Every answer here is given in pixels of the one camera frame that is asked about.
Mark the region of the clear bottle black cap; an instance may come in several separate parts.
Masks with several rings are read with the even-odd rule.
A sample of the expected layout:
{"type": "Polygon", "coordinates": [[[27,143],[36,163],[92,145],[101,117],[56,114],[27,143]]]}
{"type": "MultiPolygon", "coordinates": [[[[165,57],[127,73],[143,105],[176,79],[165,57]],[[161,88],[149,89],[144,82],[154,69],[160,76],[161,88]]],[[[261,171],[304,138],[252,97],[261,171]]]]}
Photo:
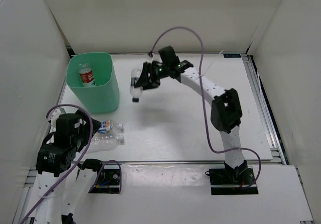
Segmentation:
{"type": "Polygon", "coordinates": [[[131,71],[130,94],[132,96],[132,102],[139,102],[139,98],[142,95],[142,87],[136,87],[140,75],[141,70],[138,68],[135,68],[131,71]]]}

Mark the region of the clear bottle blue white label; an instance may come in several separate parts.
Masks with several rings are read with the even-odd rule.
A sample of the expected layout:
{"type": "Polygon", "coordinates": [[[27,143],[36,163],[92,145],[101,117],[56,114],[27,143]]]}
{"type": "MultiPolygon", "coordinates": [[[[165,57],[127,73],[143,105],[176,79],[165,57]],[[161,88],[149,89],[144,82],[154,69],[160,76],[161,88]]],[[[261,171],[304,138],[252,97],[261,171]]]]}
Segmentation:
{"type": "Polygon", "coordinates": [[[114,120],[105,120],[101,122],[100,128],[95,135],[118,135],[124,133],[124,125],[114,120]]]}

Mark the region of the clear unlabelled plastic bottle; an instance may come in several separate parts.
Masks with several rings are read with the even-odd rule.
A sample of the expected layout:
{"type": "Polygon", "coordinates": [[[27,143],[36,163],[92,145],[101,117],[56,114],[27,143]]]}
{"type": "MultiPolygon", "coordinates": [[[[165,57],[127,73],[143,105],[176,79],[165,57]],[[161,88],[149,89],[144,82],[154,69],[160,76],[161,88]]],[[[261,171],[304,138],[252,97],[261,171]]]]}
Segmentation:
{"type": "Polygon", "coordinates": [[[115,149],[118,145],[124,144],[124,135],[106,135],[96,134],[89,145],[87,153],[94,153],[100,151],[110,151],[115,149]]]}

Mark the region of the clear bottle red cap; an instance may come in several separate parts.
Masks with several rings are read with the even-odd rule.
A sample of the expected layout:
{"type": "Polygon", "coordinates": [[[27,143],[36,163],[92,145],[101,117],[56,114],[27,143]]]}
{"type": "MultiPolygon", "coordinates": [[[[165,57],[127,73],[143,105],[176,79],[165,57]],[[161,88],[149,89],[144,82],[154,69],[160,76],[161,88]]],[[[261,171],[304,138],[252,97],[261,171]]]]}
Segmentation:
{"type": "Polygon", "coordinates": [[[89,63],[81,63],[79,65],[79,74],[84,87],[95,87],[95,78],[93,70],[89,63]]]}

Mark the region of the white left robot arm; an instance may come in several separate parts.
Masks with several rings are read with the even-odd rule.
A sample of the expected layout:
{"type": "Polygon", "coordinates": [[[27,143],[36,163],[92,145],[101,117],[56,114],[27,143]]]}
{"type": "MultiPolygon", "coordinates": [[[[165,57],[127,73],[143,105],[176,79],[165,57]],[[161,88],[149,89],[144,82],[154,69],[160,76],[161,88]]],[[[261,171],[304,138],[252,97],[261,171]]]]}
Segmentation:
{"type": "Polygon", "coordinates": [[[37,155],[39,200],[32,208],[36,214],[34,222],[74,223],[76,204],[90,190],[89,184],[99,184],[105,178],[101,161],[80,163],[100,122],[81,109],[66,113],[61,107],[49,111],[47,117],[52,130],[43,139],[37,155]],[[75,168],[85,173],[64,201],[65,183],[75,168]]]}

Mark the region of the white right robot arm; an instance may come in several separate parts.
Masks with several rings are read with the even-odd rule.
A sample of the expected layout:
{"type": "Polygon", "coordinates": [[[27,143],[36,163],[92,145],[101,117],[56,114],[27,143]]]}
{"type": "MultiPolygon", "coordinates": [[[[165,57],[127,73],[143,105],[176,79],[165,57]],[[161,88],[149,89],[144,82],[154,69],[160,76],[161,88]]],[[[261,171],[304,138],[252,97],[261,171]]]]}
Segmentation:
{"type": "Polygon", "coordinates": [[[241,150],[239,127],[242,110],[237,91],[224,89],[206,77],[200,77],[193,64],[180,60],[171,46],[160,49],[158,53],[151,58],[151,62],[144,62],[141,69],[131,71],[132,100],[138,102],[144,90],[158,88],[161,79],[167,77],[203,96],[211,107],[211,123],[222,138],[225,177],[230,183],[238,183],[248,166],[241,150]]]}

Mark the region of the green plastic bin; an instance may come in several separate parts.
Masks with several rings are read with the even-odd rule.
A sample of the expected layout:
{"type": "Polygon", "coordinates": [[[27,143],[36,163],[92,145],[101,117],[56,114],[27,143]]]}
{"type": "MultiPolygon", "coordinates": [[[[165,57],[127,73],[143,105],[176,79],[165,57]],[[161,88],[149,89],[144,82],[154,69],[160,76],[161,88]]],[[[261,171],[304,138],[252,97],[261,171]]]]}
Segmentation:
{"type": "Polygon", "coordinates": [[[109,113],[119,106],[119,87],[108,53],[84,53],[72,57],[66,81],[91,114],[109,113]]]}

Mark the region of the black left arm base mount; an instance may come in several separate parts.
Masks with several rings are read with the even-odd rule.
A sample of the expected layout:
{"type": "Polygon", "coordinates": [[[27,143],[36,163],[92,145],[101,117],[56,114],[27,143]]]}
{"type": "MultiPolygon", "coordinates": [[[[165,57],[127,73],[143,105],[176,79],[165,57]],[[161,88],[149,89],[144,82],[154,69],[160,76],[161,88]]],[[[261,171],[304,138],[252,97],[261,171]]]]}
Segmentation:
{"type": "Polygon", "coordinates": [[[106,165],[89,193],[120,194],[121,173],[116,165],[106,165]]]}

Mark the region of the aluminium table edge rail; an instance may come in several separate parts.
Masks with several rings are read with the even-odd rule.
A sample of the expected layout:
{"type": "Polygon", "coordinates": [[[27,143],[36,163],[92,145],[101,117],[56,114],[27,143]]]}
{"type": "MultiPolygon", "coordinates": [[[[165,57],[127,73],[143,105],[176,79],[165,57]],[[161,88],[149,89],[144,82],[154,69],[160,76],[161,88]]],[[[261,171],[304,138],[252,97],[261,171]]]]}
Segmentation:
{"type": "MultiPolygon", "coordinates": [[[[130,180],[132,178],[133,174],[137,174],[140,176],[140,171],[143,171],[143,168],[147,168],[147,170],[156,169],[156,171],[160,171],[160,174],[156,174],[156,177],[160,177],[160,180],[157,180],[157,183],[160,183],[162,180],[165,180],[165,170],[170,171],[172,174],[167,174],[169,176],[169,180],[172,180],[172,184],[174,183],[174,177],[178,177],[179,174],[184,178],[186,178],[186,181],[188,180],[187,177],[189,174],[191,174],[194,169],[203,169],[203,172],[207,172],[209,169],[223,169],[224,164],[223,161],[138,161],[138,162],[128,162],[128,161],[120,161],[121,165],[121,183],[125,184],[127,180],[130,180]]],[[[258,173],[258,161],[248,161],[248,167],[251,167],[254,170],[255,174],[258,173]]],[[[263,166],[287,166],[283,165],[281,162],[281,158],[275,157],[270,161],[262,161],[262,170],[263,166]]],[[[119,169],[117,164],[111,163],[107,164],[105,166],[105,169],[119,169]]],[[[30,168],[27,177],[25,180],[22,181],[24,188],[32,188],[34,186],[34,183],[36,182],[36,176],[37,172],[34,168],[30,168]]]]}

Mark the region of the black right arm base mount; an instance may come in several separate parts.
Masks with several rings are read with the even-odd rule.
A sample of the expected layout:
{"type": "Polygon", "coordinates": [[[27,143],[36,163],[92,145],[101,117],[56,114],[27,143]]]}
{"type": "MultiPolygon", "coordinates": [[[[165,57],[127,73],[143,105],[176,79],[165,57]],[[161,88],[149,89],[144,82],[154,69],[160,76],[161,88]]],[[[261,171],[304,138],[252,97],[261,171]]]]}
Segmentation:
{"type": "Polygon", "coordinates": [[[258,187],[251,183],[255,180],[253,168],[248,168],[234,178],[226,169],[209,169],[205,175],[210,178],[211,195],[257,195],[258,187]]]}

